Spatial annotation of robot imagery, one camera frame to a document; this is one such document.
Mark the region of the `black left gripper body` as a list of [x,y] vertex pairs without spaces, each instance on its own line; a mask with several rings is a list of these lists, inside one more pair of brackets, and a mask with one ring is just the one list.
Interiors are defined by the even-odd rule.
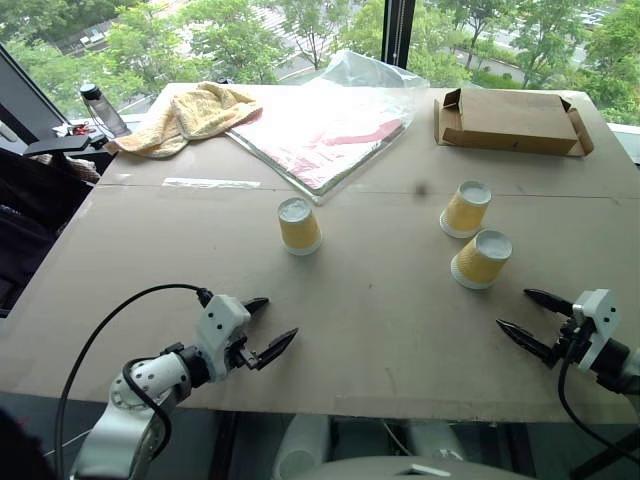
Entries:
[[247,346],[248,338],[242,335],[225,350],[225,362],[229,371],[246,367],[253,370],[257,365],[255,353]]

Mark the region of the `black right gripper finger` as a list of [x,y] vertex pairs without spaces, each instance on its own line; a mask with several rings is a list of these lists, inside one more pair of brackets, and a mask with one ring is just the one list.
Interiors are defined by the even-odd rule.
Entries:
[[539,289],[524,289],[524,294],[537,305],[561,315],[573,314],[573,303],[550,292]]
[[557,362],[551,347],[544,345],[522,327],[502,319],[497,319],[498,327],[518,346],[540,359],[548,368]]

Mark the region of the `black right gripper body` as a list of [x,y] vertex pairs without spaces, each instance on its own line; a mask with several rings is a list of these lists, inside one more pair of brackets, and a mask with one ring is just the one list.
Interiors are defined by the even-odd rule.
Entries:
[[553,345],[552,366],[564,360],[578,365],[591,346],[590,338],[594,332],[595,322],[592,318],[568,318],[560,327],[559,337]]

